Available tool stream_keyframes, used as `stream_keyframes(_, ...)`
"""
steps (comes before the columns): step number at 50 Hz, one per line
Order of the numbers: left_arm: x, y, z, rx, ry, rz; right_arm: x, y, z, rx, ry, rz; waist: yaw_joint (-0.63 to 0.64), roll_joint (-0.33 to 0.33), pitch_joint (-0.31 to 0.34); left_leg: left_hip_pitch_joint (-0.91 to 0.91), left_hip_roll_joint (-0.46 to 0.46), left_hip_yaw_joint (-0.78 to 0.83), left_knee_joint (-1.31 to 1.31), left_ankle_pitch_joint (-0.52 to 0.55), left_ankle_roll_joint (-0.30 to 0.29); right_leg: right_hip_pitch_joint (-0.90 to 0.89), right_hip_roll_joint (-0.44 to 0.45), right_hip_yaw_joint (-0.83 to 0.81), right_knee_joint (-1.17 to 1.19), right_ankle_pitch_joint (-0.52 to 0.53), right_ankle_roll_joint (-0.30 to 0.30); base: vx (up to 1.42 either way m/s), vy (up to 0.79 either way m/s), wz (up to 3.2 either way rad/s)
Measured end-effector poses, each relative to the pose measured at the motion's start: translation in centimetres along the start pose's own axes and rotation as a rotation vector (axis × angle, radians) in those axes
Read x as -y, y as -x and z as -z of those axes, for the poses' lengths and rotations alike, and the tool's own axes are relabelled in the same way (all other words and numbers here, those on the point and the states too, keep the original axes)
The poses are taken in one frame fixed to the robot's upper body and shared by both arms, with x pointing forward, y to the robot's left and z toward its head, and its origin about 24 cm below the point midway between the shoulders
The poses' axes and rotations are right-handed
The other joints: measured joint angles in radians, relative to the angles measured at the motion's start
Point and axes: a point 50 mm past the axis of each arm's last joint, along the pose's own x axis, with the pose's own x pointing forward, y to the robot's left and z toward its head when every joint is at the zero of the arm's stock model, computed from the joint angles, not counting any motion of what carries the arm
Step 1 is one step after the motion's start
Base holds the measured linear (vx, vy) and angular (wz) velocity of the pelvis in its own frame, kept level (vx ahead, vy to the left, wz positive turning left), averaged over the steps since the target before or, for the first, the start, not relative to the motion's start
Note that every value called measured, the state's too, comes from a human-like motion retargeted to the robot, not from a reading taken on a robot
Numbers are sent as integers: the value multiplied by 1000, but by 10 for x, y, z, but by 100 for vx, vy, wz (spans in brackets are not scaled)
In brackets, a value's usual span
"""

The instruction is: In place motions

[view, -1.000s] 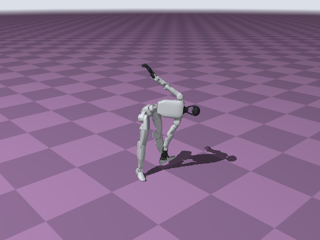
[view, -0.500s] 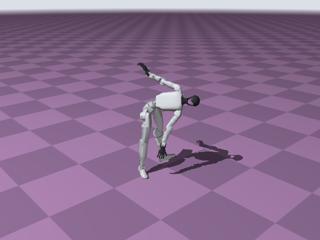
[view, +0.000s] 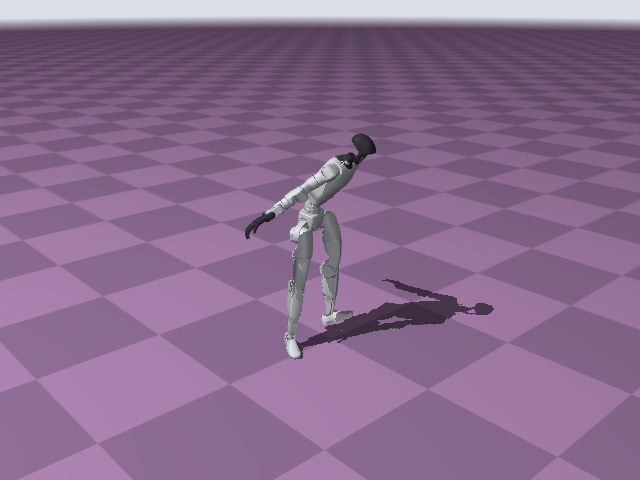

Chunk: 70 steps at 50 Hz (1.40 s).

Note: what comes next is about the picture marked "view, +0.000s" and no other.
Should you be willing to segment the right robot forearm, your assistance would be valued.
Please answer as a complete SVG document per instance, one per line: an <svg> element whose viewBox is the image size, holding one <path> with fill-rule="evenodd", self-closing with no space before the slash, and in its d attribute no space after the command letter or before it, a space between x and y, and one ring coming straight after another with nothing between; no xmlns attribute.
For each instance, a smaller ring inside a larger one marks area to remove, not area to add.
<svg viewBox="0 0 640 480"><path fill-rule="evenodd" d="M288 192L283 199L281 199L279 202L277 202L273 206L273 208L268 209L266 211L266 213L265 213L266 215L269 214L270 212L274 212L275 215L276 215L275 218L270 220L270 221L275 220L278 215L282 214L289 207L293 206L295 204L295 200L294 200L293 196L295 196L298 193L300 193L301 190L302 190L302 187L297 187L297 188L293 189L292 191Z"/></svg>

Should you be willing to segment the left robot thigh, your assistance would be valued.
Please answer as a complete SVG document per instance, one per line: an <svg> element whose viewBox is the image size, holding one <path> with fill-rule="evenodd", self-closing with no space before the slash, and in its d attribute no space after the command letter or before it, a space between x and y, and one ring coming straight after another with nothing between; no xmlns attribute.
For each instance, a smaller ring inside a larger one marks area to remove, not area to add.
<svg viewBox="0 0 640 480"><path fill-rule="evenodd" d="M320 273L324 277L330 278L338 269L342 250L341 232L334 213L324 210L324 219L320 228L325 229L322 232L322 240L329 257L329 260L322 262Z"/></svg>

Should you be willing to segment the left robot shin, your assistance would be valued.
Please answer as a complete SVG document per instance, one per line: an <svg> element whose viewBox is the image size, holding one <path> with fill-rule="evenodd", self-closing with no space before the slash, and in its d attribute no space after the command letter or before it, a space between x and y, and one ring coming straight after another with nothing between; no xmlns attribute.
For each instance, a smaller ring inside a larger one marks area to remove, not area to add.
<svg viewBox="0 0 640 480"><path fill-rule="evenodd" d="M337 273L335 273L332 277L326 278L323 276L322 279L322 293L325 297L325 305L326 305L326 316L331 316L333 314L335 299L337 296L338 290L338 279L339 279L339 267ZM332 313L331 313L332 308ZM331 313L331 315L330 315ZM329 314L329 315L327 315Z"/></svg>

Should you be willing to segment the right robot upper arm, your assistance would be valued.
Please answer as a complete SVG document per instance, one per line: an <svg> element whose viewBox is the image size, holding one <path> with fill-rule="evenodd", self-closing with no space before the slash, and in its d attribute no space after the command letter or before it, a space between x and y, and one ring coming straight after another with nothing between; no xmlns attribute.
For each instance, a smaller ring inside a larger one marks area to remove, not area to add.
<svg viewBox="0 0 640 480"><path fill-rule="evenodd" d="M308 192L317 189L321 185L334 180L337 175L340 174L340 170L336 164L328 164L322 167L319 172L307 179L301 186L302 190L297 195L293 196L299 203L307 200Z"/></svg>

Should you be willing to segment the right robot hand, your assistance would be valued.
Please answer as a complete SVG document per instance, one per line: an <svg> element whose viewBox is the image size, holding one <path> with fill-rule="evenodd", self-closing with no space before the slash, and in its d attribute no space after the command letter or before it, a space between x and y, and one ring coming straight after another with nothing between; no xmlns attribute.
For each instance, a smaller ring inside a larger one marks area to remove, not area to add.
<svg viewBox="0 0 640 480"><path fill-rule="evenodd" d="M250 231L253 230L253 234L256 233L256 230L258 228L259 225L261 225L262 223L269 222L270 220L275 218L275 213L274 212L270 212L269 214L265 214L262 213L262 216L258 217L257 219L255 219L250 225L247 226L246 230L245 230L245 237L247 239L250 239L249 234Z"/></svg>

